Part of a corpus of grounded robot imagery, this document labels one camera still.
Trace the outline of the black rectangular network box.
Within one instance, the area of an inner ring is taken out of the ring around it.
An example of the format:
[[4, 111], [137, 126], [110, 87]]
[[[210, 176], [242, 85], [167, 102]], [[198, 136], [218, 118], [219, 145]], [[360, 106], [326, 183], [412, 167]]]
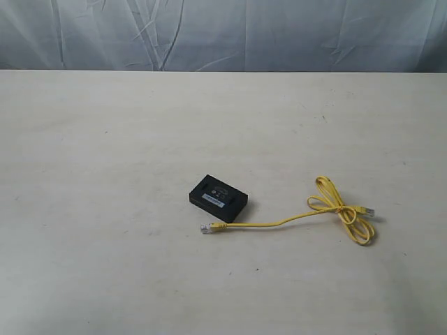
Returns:
[[233, 223], [248, 203], [242, 191], [207, 174], [189, 193], [189, 202], [224, 223]]

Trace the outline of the white wrinkled backdrop curtain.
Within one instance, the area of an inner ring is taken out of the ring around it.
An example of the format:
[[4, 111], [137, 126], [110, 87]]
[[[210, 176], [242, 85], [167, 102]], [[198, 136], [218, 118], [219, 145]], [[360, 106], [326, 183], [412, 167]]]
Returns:
[[445, 1], [2, 1], [3, 69], [446, 71]]

